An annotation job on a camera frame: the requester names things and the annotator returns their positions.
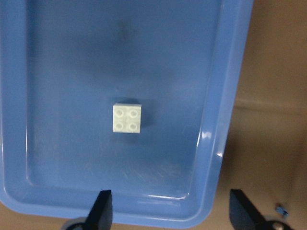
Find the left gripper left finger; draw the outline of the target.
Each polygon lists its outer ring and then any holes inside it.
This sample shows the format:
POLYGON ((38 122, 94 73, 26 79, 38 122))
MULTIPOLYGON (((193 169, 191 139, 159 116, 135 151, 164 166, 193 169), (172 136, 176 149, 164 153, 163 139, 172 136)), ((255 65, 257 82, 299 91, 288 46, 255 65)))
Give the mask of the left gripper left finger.
POLYGON ((86 230, 110 230, 113 221, 112 193, 100 191, 85 221, 86 230))

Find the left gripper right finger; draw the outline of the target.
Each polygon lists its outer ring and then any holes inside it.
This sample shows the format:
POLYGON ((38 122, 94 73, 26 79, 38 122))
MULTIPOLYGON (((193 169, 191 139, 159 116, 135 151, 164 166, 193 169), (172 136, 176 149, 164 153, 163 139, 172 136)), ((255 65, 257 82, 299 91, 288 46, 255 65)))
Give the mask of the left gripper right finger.
POLYGON ((235 230, 269 230, 264 216, 240 189, 230 190, 229 218, 235 230))

